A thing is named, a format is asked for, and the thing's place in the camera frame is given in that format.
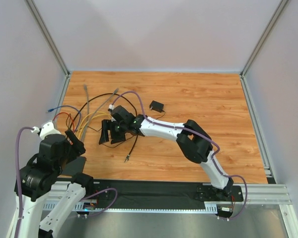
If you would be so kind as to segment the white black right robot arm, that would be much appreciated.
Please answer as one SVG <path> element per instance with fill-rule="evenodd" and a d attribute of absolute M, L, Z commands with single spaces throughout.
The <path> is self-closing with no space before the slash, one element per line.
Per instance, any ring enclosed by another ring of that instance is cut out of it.
<path fill-rule="evenodd" d="M 233 179 L 224 172 L 216 159 L 216 151 L 213 149 L 216 144 L 195 121 L 189 119 L 186 123 L 171 123 L 142 114 L 135 116 L 124 107 L 113 105 L 109 112 L 111 119 L 101 122 L 99 144 L 124 142 L 127 133 L 174 141 L 186 159 L 202 167 L 218 193 L 224 196 L 231 193 Z"/>

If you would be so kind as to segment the black network switch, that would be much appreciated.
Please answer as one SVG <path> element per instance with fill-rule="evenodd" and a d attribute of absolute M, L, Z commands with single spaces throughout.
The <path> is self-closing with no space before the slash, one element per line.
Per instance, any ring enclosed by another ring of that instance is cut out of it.
<path fill-rule="evenodd" d="M 61 176 L 72 177 L 76 173 L 82 173 L 86 162 L 86 157 L 77 157 L 75 160 L 66 164 Z"/>

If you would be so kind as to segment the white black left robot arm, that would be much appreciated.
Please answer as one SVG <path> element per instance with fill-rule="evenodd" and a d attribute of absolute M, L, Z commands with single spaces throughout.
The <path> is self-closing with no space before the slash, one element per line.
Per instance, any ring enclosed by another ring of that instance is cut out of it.
<path fill-rule="evenodd" d="M 37 134 L 41 141 L 23 168 L 19 164 L 19 144 L 24 130 Z M 65 166 L 85 153 L 81 142 L 71 130 L 61 134 L 49 120 L 41 127 L 23 127 L 15 140 L 14 187 L 16 209 L 11 222 L 9 238 L 55 238 L 74 206 L 94 188 L 93 177 L 76 173 L 67 190 L 48 216 L 41 218 L 43 207 L 52 186 Z"/>

